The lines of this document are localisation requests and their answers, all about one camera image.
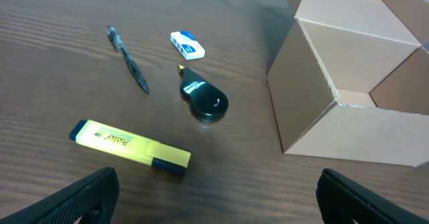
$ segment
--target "yellow highlighter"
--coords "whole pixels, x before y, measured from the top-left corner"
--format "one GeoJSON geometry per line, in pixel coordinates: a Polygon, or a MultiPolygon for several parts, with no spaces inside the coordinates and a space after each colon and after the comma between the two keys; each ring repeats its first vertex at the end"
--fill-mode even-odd
{"type": "Polygon", "coordinates": [[[185,175],[190,159],[190,152],[93,120],[80,120],[70,132],[70,139],[180,176],[185,175]]]}

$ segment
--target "black correction tape dispenser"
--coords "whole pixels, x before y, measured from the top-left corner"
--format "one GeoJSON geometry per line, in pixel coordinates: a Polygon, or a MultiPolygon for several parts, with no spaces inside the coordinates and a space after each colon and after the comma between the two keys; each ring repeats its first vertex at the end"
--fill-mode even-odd
{"type": "Polygon", "coordinates": [[[205,123],[221,120],[228,109],[227,96],[191,69],[178,65],[177,70],[182,77],[180,94],[192,115],[205,123]]]}

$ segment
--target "blue and white eraser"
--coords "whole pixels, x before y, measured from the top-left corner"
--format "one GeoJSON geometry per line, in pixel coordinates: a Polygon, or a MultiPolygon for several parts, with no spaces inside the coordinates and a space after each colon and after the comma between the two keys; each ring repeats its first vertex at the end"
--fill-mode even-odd
{"type": "Polygon", "coordinates": [[[206,51],[189,32],[173,32],[170,40],[186,60],[203,58],[206,51]]]}

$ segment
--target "ballpoint pen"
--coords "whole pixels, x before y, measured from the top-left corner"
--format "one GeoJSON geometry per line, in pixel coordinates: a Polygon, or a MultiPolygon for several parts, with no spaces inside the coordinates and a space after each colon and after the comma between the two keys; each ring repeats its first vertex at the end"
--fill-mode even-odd
{"type": "Polygon", "coordinates": [[[107,32],[107,37],[112,43],[113,47],[115,47],[116,52],[120,51],[122,53],[123,58],[125,59],[128,69],[130,73],[133,75],[137,85],[145,92],[149,94],[149,88],[147,87],[147,83],[143,74],[141,73],[139,67],[132,59],[131,55],[128,52],[128,49],[125,47],[125,44],[122,42],[119,34],[116,32],[115,28],[108,25],[109,31],[107,32]]]}

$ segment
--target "open cardboard box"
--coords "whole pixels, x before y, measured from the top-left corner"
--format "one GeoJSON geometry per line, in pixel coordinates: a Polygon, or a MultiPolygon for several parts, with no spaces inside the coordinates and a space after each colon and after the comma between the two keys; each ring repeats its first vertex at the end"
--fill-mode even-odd
{"type": "Polygon", "coordinates": [[[285,153],[427,162],[427,0],[288,1],[295,22],[267,76],[285,153]]]}

